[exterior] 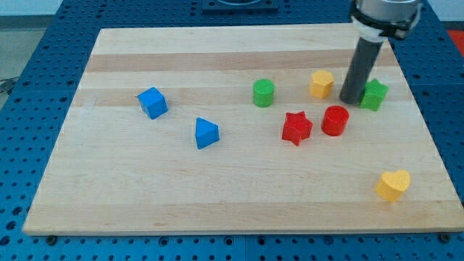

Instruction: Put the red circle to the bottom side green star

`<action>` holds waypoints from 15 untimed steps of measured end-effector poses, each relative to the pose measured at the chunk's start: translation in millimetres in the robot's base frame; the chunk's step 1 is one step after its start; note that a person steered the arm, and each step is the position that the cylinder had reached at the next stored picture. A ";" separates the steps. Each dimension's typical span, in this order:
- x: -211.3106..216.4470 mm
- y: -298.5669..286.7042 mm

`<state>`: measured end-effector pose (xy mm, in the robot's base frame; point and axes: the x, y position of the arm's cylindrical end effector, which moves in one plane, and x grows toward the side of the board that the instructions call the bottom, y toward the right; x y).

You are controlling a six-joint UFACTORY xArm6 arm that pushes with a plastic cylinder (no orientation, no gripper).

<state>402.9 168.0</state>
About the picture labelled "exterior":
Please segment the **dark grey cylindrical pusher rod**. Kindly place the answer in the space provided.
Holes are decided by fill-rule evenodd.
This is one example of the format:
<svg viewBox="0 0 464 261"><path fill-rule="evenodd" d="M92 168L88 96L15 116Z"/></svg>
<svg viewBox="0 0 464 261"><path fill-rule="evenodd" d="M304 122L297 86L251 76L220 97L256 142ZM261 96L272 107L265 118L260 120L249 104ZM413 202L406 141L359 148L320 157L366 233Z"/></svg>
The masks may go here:
<svg viewBox="0 0 464 261"><path fill-rule="evenodd" d="M359 37L339 98L345 104L358 103L376 62L382 43Z"/></svg>

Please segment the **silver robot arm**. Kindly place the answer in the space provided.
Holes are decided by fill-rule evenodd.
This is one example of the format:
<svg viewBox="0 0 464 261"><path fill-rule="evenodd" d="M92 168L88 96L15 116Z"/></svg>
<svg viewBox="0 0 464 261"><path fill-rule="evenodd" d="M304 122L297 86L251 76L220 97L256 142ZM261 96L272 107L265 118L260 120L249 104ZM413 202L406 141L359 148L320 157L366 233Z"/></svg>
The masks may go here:
<svg viewBox="0 0 464 261"><path fill-rule="evenodd" d="M404 40L421 18L420 0L354 0L349 16L359 39L339 98L359 101L377 56L389 38Z"/></svg>

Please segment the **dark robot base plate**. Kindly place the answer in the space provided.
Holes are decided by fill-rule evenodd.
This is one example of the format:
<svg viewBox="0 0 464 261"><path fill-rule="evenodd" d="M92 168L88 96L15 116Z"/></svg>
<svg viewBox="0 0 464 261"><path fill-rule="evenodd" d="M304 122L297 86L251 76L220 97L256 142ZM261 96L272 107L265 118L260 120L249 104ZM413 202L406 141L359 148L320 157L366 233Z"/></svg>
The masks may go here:
<svg viewBox="0 0 464 261"><path fill-rule="evenodd" d="M280 0L201 0L202 12L276 11Z"/></svg>

